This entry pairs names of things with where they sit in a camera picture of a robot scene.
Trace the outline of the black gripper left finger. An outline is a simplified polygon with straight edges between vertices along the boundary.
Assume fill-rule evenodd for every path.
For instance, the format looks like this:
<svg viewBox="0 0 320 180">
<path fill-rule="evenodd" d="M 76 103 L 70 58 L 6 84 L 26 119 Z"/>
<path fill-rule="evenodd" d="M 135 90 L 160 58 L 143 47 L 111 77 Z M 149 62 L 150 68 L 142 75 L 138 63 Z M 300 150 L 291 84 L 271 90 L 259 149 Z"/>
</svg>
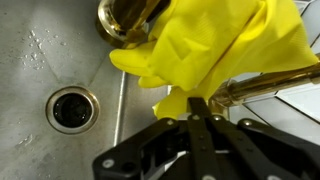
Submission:
<svg viewBox="0 0 320 180">
<path fill-rule="evenodd" d="M 99 155 L 94 180 L 147 180 L 177 155 L 176 120 L 164 118 Z"/>
</svg>

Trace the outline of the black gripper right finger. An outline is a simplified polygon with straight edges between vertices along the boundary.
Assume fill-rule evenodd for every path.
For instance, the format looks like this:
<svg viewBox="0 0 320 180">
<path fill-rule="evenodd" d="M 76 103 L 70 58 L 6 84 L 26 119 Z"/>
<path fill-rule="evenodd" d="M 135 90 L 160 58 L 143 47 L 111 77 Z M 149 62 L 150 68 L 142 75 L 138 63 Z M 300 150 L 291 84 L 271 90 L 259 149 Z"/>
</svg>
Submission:
<svg viewBox="0 0 320 180">
<path fill-rule="evenodd" d="M 249 118 L 213 116 L 209 127 L 254 180 L 320 180 L 320 146 Z"/>
</svg>

